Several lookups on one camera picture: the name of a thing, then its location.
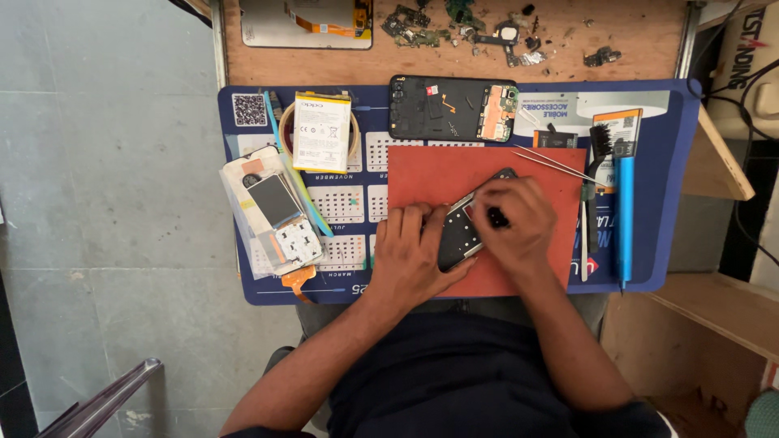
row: black brush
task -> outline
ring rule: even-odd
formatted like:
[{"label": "black brush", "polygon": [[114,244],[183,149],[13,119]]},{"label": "black brush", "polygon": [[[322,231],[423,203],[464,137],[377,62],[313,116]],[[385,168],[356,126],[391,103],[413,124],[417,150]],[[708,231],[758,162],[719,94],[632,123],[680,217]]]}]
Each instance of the black brush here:
[{"label": "black brush", "polygon": [[[603,160],[612,153],[612,136],[606,125],[595,125],[590,128],[590,144],[592,144],[593,159],[587,167],[587,176],[595,179],[597,168],[599,168],[603,163]],[[597,201],[595,200],[595,183],[585,181],[584,184],[587,186],[587,248],[591,253],[597,253]]]}]

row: gray tile floor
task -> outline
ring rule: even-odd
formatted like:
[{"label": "gray tile floor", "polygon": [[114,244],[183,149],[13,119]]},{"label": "gray tile floor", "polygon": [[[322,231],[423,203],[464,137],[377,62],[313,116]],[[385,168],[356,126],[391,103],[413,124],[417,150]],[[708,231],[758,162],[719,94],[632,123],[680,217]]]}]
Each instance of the gray tile floor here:
[{"label": "gray tile floor", "polygon": [[211,31],[166,0],[0,10],[0,269],[40,426],[156,356],[99,436],[216,436],[301,330],[236,277]]}]

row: person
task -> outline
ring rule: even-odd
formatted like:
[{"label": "person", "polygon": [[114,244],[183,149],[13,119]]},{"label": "person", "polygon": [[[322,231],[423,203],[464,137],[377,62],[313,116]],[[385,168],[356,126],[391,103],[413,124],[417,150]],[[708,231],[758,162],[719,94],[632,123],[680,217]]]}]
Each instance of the person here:
[{"label": "person", "polygon": [[[474,198],[474,226],[531,327],[414,311],[462,280],[476,258],[439,270],[448,206],[392,209],[376,230],[363,294],[270,369],[220,436],[311,437],[301,429],[328,397],[331,437],[671,436],[634,397],[553,274],[546,254],[556,216],[539,185],[530,177],[491,180]],[[507,227],[491,226],[490,207]]]}]

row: dark blue shirt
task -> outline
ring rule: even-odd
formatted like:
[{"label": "dark blue shirt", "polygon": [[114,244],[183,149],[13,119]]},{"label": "dark blue shirt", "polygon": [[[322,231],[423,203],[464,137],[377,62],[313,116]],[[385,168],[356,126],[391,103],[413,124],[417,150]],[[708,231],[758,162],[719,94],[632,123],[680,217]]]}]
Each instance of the dark blue shirt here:
[{"label": "dark blue shirt", "polygon": [[[407,316],[330,395],[332,438],[670,437],[648,404],[578,412],[559,396],[534,330],[458,313]],[[313,437],[262,427],[229,438]]]}]

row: wooden desk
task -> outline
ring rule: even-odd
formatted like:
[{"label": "wooden desk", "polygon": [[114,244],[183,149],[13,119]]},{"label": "wooden desk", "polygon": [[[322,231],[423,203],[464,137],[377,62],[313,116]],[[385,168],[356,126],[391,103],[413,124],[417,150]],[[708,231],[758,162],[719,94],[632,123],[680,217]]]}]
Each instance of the wooden desk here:
[{"label": "wooden desk", "polygon": [[[539,65],[506,65],[500,46],[479,44],[482,54],[474,57],[470,44],[454,47],[443,41],[440,48],[397,48],[381,29],[387,14],[395,10],[397,0],[374,1],[373,47],[368,51],[250,48],[241,39],[238,0],[223,0],[224,58],[227,83],[224,85],[346,85],[383,84],[392,75],[407,73],[427,76],[462,76],[514,79],[517,82],[567,82],[583,80],[669,79],[674,77],[686,4],[679,0],[633,3],[626,0],[544,0],[536,2],[529,21],[538,15],[536,33],[543,41],[549,59]],[[414,6],[408,0],[402,3]],[[477,0],[472,9],[489,32],[508,19],[508,12],[519,12],[525,3]],[[443,0],[433,0],[426,12],[429,29],[445,29],[449,16]],[[586,27],[583,19],[594,19]],[[566,31],[576,32],[563,40]],[[527,37],[527,30],[521,32]],[[622,58],[602,67],[588,68],[583,56],[592,55],[610,45],[622,52]],[[524,45],[515,53],[525,53]],[[544,76],[541,71],[550,69]]]}]

